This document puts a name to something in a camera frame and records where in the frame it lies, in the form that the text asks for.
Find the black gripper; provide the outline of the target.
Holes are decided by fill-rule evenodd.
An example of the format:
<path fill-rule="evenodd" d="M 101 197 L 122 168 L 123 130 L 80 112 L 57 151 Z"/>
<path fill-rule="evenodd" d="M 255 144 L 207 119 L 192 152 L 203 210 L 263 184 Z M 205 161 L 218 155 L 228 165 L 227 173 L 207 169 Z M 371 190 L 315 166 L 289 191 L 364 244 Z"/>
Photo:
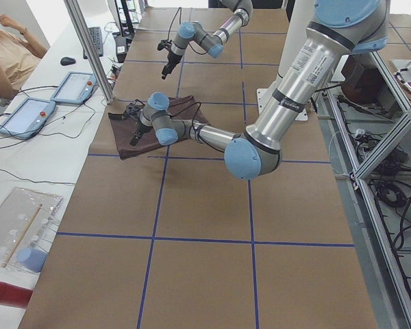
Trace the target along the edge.
<path fill-rule="evenodd" d="M 172 40 L 163 39 L 157 47 L 158 51 L 166 49 L 168 51 L 167 63 L 162 69 L 162 79 L 165 80 L 168 75 L 173 72 L 173 69 L 181 62 L 182 49 L 180 49 Z"/>
<path fill-rule="evenodd" d="M 145 104 L 142 101 L 133 101 L 128 104 L 123 113 L 125 119 L 133 119 L 136 122 L 136 131 L 129 142 L 131 146 L 136 146 L 143 134 L 151 131 L 151 127 L 142 123 L 140 119 L 144 106 Z"/>

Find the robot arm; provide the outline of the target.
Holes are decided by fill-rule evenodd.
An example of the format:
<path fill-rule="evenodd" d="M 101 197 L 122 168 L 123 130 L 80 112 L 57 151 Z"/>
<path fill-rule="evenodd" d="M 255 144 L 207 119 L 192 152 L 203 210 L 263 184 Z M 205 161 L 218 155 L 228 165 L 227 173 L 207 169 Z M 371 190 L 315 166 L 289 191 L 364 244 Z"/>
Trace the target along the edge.
<path fill-rule="evenodd" d="M 271 85 L 255 123 L 236 134 L 194 119 L 176 119 L 168 112 L 169 98 L 156 92 L 138 113 L 131 144 L 148 132 L 161 145 L 191 138 L 222 151 L 227 170 L 237 178 L 251 180 L 276 170 L 283 136 L 339 60 L 385 47 L 389 13 L 389 1 L 296 1 L 287 40 L 300 50 L 283 78 Z"/>
<path fill-rule="evenodd" d="M 179 24 L 174 39 L 167 37 L 160 41 L 157 46 L 158 51 L 163 49 L 168 51 L 167 63 L 162 69 L 163 80 L 182 61 L 187 48 L 192 42 L 202 48 L 204 54 L 217 58 L 222 54 L 224 44 L 230 37 L 240 28 L 249 24 L 253 14 L 252 1 L 221 1 L 221 3 L 232 11 L 232 16 L 213 34 L 208 33 L 199 21 L 184 21 Z"/>

